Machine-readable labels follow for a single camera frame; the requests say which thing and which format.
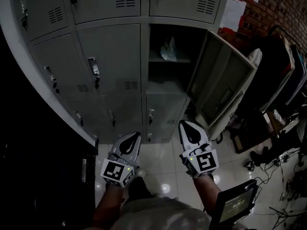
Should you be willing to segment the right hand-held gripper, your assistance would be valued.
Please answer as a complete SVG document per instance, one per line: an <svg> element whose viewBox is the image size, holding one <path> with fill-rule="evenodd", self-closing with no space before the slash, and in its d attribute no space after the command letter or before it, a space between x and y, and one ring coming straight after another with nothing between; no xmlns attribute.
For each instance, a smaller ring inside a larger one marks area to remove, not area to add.
<svg viewBox="0 0 307 230"><path fill-rule="evenodd" d="M219 168L216 150L212 148L205 130L196 123L180 121L180 139L184 152L179 156L186 173L192 178L211 174Z"/></svg>

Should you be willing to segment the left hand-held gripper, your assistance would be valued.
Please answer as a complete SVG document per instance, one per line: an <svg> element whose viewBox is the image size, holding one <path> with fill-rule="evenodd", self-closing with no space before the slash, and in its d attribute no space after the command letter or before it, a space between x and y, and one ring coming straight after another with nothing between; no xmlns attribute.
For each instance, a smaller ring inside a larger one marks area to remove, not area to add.
<svg viewBox="0 0 307 230"><path fill-rule="evenodd" d="M100 176L111 185L125 188L139 166L135 163L140 151L142 136L133 132L119 138L104 159Z"/></svg>

